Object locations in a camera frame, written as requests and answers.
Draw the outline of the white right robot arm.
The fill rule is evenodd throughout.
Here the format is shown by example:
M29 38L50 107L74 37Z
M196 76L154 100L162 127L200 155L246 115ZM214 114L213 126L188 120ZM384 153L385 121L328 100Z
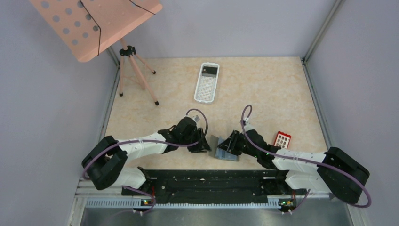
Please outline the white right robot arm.
M282 194L311 189L356 204L370 176L365 167L337 147L320 153L290 151L268 144L254 129L233 131L218 148L236 156L250 155L264 168L278 170L276 188Z

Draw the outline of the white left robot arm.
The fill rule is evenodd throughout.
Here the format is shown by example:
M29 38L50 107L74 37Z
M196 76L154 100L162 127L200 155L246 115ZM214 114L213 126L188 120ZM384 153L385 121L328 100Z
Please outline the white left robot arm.
M82 161L85 178L96 190L129 186L139 194L146 194L151 188L149 176L144 169L131 168L127 164L148 155L166 154L179 147L186 147L191 153L210 151L205 138L207 129L198 127L197 122L194 117L185 116L177 125L146 137L116 140L113 136L106 136Z

